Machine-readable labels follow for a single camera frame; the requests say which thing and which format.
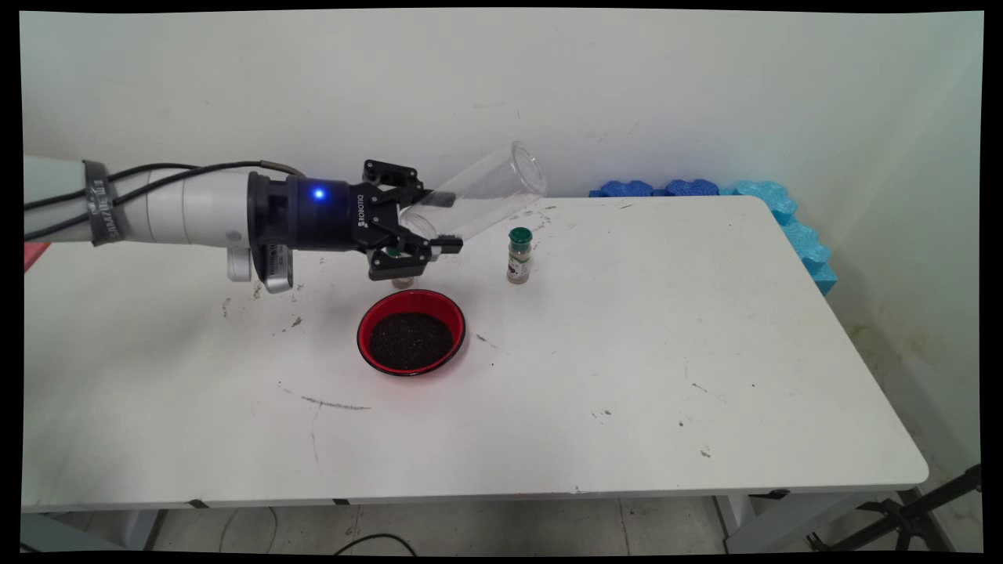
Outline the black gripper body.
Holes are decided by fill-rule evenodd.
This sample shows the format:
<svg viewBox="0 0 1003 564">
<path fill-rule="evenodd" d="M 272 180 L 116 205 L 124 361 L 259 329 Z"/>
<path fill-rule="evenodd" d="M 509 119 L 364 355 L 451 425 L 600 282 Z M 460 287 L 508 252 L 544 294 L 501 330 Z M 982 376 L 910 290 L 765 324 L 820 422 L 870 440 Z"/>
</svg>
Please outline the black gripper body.
<svg viewBox="0 0 1003 564">
<path fill-rule="evenodd" d="M 398 188 L 296 176 L 294 249 L 369 252 L 396 242 Z"/>
</svg>

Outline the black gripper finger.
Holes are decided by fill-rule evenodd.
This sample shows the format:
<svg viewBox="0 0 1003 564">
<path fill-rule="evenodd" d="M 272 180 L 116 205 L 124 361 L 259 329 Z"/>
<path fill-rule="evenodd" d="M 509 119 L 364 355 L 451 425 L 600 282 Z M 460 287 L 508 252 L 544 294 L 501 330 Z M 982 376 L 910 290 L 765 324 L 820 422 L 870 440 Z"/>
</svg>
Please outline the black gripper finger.
<svg viewBox="0 0 1003 564">
<path fill-rule="evenodd" d="M 418 206 L 452 208 L 455 202 L 455 193 L 426 188 L 415 168 L 373 160 L 363 165 L 362 210 L 390 204 L 401 210 Z"/>
<path fill-rule="evenodd" d="M 367 275 L 372 281 L 419 277 L 437 256 L 458 254 L 463 245 L 456 236 L 424 238 L 404 227 L 373 222 L 367 228 Z"/>
</svg>

